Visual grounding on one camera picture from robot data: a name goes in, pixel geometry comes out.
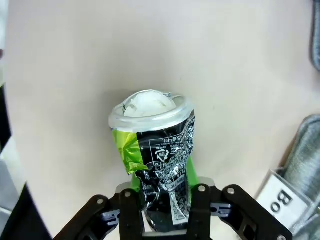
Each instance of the metal bolt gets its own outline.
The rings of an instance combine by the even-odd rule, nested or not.
[[[280,235],[280,236],[278,236],[277,240],[287,240],[287,239],[285,236]]]
[[[206,187],[201,185],[201,186],[198,187],[198,190],[200,192],[205,192],[206,191]]]
[[[231,187],[228,188],[227,192],[228,192],[228,194],[235,194],[235,190]]]
[[[126,191],[124,195],[125,195],[125,197],[126,197],[126,198],[128,198],[128,197],[130,197],[130,196],[131,196],[131,192]]]

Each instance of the gray fabric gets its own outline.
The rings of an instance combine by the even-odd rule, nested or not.
[[[303,216],[314,216],[320,202],[320,115],[312,115],[301,124],[287,159],[282,177],[314,203]],[[295,240],[320,240],[319,218],[302,229]]]
[[[0,160],[0,207],[12,211],[19,200],[19,194],[10,176],[5,161]]]
[[[320,71],[320,0],[313,0],[312,30],[311,59],[314,67]]]
[[[10,215],[0,211],[0,236],[3,232],[3,230],[5,229],[5,226],[8,222]]]

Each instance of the white paper inside can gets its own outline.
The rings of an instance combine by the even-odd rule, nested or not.
[[[128,97],[112,110],[109,126],[127,133],[157,131],[182,123],[193,110],[194,105],[185,96],[144,90]]]

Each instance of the white background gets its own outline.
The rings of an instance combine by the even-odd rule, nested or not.
[[[50,233],[129,179],[108,115],[143,89],[191,97],[198,174],[254,196],[320,112],[311,22],[308,0],[11,0],[10,120]],[[213,239],[232,239],[211,226]]]

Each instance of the can top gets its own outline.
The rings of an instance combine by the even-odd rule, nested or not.
[[[117,129],[121,132],[127,133],[138,133],[138,132],[150,132],[161,129],[173,127],[184,120],[186,120],[191,112],[195,109],[191,100],[182,95],[172,95],[171,93],[163,93],[168,98],[172,99],[176,105],[176,108],[157,114],[153,116],[143,117],[130,117],[124,116],[124,105],[129,103],[138,94],[155,91],[155,90],[144,90],[139,91],[130,97],[128,97],[121,104],[116,106],[109,116],[109,126],[112,129]]]

